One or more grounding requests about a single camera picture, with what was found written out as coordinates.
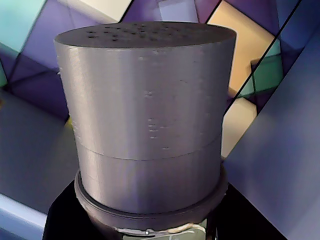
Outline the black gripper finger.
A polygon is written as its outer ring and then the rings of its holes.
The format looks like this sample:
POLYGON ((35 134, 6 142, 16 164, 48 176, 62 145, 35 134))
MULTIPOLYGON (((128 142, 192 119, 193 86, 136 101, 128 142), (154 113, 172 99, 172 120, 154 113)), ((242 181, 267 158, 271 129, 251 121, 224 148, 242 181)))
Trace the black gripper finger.
POLYGON ((274 227, 235 187, 207 218, 208 240, 283 240, 274 227))
POLYGON ((86 211, 76 198, 73 186, 67 186, 49 208, 43 232, 44 240, 99 240, 86 211))

